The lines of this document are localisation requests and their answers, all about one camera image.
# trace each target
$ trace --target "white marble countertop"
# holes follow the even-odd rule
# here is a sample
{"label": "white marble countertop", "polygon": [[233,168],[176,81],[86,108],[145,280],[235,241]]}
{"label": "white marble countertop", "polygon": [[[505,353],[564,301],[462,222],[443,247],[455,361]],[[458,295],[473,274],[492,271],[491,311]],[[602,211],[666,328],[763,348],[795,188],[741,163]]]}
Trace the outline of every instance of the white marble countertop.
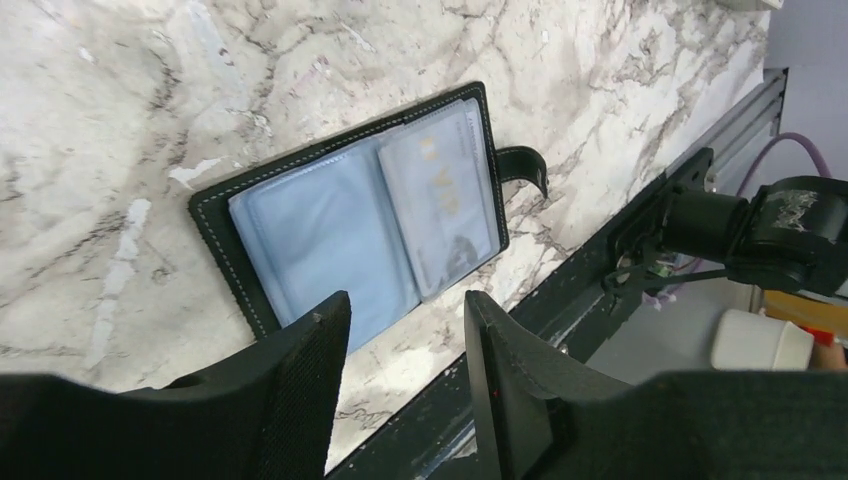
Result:
{"label": "white marble countertop", "polygon": [[328,465],[463,350],[462,294],[509,308],[761,79],[768,16],[712,0],[0,3],[0,370],[160,387],[253,337],[193,190],[416,98],[486,83],[512,245],[352,355]]}

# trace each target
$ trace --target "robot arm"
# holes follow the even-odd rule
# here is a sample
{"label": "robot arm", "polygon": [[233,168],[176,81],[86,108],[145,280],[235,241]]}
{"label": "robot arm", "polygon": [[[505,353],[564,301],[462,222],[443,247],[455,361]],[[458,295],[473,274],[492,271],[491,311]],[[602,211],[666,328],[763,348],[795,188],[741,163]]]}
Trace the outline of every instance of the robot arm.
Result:
{"label": "robot arm", "polygon": [[848,305],[848,182],[787,178],[744,198],[668,197],[659,248],[725,266],[733,281]]}

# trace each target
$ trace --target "white container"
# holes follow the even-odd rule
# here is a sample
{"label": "white container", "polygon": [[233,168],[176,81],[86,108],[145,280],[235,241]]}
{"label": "white container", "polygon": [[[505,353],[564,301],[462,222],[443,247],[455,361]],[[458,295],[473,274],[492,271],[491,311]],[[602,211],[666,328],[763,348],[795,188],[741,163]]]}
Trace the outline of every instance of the white container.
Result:
{"label": "white container", "polygon": [[813,336],[797,325],[741,310],[724,312],[711,363],[719,370],[806,370]]}

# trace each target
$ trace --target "black leather wallet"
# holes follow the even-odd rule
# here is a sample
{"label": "black leather wallet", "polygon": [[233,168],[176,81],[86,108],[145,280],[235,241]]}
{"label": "black leather wallet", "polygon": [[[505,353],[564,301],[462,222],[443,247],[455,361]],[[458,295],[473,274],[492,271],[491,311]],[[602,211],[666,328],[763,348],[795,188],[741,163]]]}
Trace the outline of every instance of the black leather wallet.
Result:
{"label": "black leather wallet", "polygon": [[509,246],[500,184],[516,179],[547,198],[544,159],[495,149],[473,82],[224,180],[189,211],[257,339],[346,290],[358,347]]}

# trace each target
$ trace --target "gray wall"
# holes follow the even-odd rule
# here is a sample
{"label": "gray wall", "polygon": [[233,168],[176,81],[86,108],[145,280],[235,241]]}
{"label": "gray wall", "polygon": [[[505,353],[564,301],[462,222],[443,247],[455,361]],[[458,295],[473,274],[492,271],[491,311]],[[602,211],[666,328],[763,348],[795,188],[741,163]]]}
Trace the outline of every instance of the gray wall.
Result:
{"label": "gray wall", "polygon": [[[766,67],[789,67],[780,130],[809,137],[834,176],[848,179],[848,1],[786,0],[772,13]],[[784,142],[751,188],[809,174],[815,169],[804,151]]]}

